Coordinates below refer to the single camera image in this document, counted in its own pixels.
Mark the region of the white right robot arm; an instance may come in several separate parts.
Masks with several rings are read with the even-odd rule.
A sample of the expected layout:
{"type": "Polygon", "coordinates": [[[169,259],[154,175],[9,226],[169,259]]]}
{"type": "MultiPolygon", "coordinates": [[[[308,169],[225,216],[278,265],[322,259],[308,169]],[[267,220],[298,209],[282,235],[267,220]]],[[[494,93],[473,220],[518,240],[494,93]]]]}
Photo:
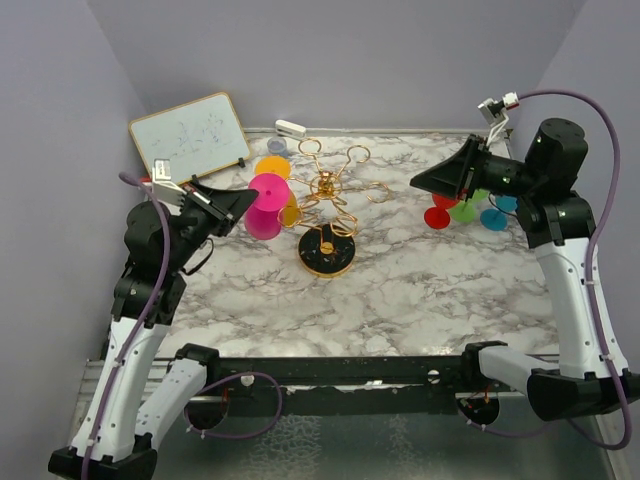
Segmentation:
{"type": "Polygon", "coordinates": [[[494,380],[513,388],[543,421],[608,414],[639,398],[639,377],[616,343],[588,250],[596,230],[592,209],[573,189],[587,153],[578,124],[550,118],[521,162],[494,155],[484,138],[471,135],[458,152],[409,182],[453,200],[476,190],[516,198],[518,223],[550,294],[559,360],[547,363],[500,341],[471,343],[459,378],[472,391],[494,380]]]}

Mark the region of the orange wine glass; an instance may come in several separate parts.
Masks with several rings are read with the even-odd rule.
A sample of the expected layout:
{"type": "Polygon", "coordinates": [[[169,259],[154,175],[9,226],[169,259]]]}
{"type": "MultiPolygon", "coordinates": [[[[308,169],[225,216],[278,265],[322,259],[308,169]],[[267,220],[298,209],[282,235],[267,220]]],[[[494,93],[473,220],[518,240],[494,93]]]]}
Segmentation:
{"type": "Polygon", "coordinates": [[[255,167],[255,177],[249,187],[259,192],[253,206],[265,213],[276,214],[285,227],[292,227],[297,220],[297,201],[286,180],[291,173],[288,160],[280,156],[268,156],[255,167]]]}

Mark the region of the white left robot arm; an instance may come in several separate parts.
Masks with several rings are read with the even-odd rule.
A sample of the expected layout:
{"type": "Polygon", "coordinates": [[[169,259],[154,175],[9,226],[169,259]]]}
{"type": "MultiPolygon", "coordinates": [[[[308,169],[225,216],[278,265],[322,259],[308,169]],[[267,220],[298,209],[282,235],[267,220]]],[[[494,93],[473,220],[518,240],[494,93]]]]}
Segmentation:
{"type": "Polygon", "coordinates": [[[254,189],[193,185],[178,191],[178,214],[150,193],[127,215],[128,258],[114,288],[103,368],[70,445],[54,451],[63,479],[150,479],[166,433],[196,393],[220,385],[215,349],[189,345],[159,387],[144,394],[156,353],[186,288],[186,263],[212,237],[224,237],[257,199],[254,189]]]}

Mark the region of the red wine glass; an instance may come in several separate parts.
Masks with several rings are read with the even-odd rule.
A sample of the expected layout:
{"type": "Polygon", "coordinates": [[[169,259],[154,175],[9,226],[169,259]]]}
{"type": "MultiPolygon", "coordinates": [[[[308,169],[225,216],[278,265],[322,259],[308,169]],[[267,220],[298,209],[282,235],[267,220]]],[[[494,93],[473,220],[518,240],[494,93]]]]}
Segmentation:
{"type": "Polygon", "coordinates": [[[449,210],[456,206],[459,201],[438,194],[432,194],[432,200],[434,205],[424,212],[424,222],[432,229],[444,229],[451,222],[449,210]]]}

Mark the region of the pink wine glass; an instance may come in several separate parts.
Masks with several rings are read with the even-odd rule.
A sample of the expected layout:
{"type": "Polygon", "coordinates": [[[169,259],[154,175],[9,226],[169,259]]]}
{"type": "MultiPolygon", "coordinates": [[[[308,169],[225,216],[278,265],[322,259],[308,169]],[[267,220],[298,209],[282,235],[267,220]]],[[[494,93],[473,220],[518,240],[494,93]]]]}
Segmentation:
{"type": "Polygon", "coordinates": [[[258,240],[273,239],[281,230],[278,215],[289,201],[289,187],[280,176],[263,173],[249,182],[249,188],[258,196],[245,215],[246,230],[258,240]]]}

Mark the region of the green wine glass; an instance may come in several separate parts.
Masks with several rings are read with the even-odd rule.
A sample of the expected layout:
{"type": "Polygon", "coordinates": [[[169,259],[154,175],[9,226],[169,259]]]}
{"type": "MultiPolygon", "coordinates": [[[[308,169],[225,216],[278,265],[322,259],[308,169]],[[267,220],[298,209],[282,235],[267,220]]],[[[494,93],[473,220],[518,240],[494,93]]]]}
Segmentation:
{"type": "Polygon", "coordinates": [[[487,190],[476,190],[471,198],[458,202],[448,210],[450,217],[458,223],[472,222],[476,215],[476,205],[484,201],[488,195],[487,190]]]}

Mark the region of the blue wine glass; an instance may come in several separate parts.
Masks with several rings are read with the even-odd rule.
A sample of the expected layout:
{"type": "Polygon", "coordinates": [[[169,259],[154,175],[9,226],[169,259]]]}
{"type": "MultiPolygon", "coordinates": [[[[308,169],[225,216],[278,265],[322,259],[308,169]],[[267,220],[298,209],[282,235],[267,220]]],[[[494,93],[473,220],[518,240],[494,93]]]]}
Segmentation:
{"type": "Polygon", "coordinates": [[[481,213],[481,224],[494,232],[504,231],[508,226],[508,219],[516,217],[517,199],[511,196],[490,195],[488,200],[491,207],[481,213]]]}

